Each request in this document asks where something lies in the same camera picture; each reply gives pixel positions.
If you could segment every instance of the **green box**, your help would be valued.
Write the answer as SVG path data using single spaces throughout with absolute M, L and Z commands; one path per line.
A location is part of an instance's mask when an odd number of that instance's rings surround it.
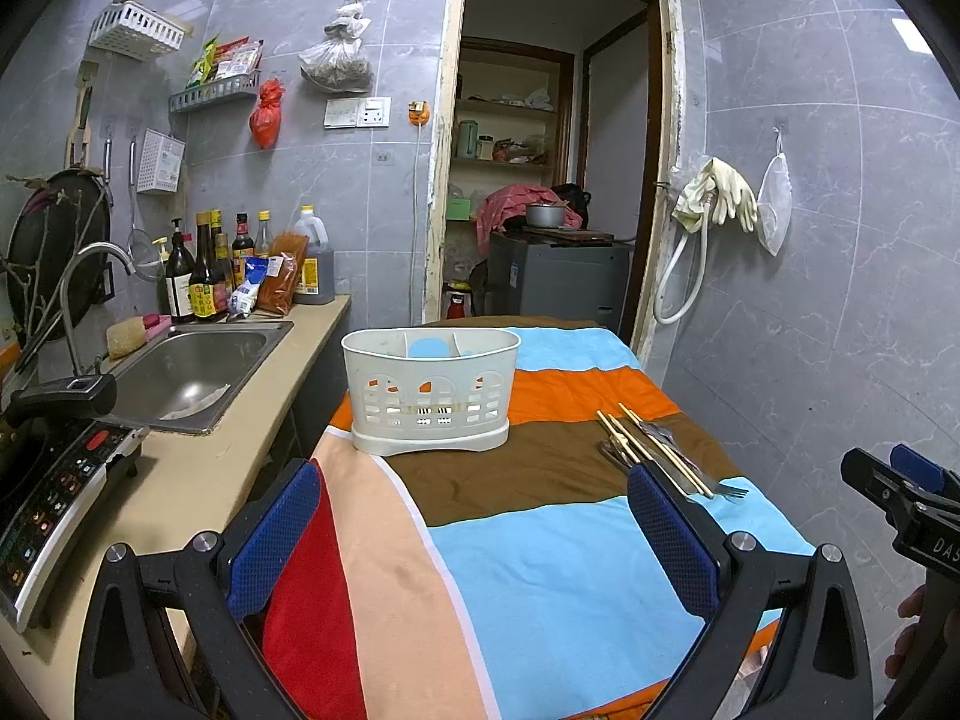
M 468 197 L 448 197 L 446 199 L 446 217 L 454 221 L 470 220 L 470 201 Z

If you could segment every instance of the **light blue stripe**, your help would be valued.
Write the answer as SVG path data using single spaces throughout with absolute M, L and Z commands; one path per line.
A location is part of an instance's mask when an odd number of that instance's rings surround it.
M 556 327 L 508 327 L 520 336 L 520 370 L 640 369 L 637 357 L 616 335 L 603 327 L 560 330 Z
M 751 492 L 704 501 L 726 532 L 812 553 L 756 487 L 731 483 Z M 683 610 L 625 497 L 430 532 L 467 604 L 503 720 L 555 720 L 667 679 L 703 627 Z

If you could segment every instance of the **red stripe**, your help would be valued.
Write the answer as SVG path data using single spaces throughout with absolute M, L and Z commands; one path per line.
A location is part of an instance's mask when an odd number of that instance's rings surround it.
M 263 655 L 313 720 L 367 720 L 347 579 L 323 474 L 320 483 L 320 506 L 274 587 Z

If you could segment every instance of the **red button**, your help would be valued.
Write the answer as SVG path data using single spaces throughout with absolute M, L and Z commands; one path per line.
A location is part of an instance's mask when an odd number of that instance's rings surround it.
M 89 449 L 89 450 L 92 452 L 92 451 L 95 450 L 98 446 L 102 445 L 102 443 L 103 443 L 105 440 L 107 440 L 107 436 L 109 436 L 109 435 L 110 435 L 109 430 L 102 430 L 102 431 L 100 431 L 96 436 L 94 436 L 92 439 L 90 439 L 90 440 L 86 443 L 86 448 Z

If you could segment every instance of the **stainless steel sink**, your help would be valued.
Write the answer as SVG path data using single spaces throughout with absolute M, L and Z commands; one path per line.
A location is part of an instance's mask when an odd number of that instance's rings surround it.
M 209 433 L 293 322 L 172 327 L 110 371 L 112 416 L 125 424 Z

